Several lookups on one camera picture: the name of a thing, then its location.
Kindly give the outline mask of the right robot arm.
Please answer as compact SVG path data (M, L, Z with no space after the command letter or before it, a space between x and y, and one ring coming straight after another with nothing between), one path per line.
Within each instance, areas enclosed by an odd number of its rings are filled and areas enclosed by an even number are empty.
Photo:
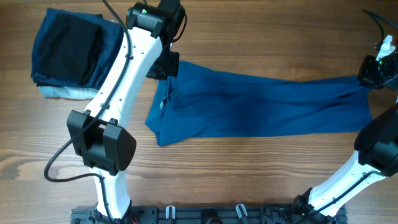
M397 173L397 105L374 118L357 135L354 153L324 183L295 198L290 214L326 223L367 186Z

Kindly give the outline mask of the blue polo shirt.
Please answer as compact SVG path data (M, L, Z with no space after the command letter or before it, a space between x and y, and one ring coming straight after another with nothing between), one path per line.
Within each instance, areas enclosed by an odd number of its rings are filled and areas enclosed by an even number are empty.
M158 84L146 119L158 145L188 138L359 131L372 120L355 76L306 82L220 72L181 62Z

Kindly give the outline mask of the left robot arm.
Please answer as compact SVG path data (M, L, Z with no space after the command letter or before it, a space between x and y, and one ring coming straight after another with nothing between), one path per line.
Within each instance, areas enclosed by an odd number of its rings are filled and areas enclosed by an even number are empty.
M67 128L73 148L95 178L98 194L94 207L72 211L72 223L132 222L126 169L137 142L127 131L131 111L146 78L177 76L180 55L171 48L186 20L179 0L129 8L119 52L102 87L84 112L70 112Z

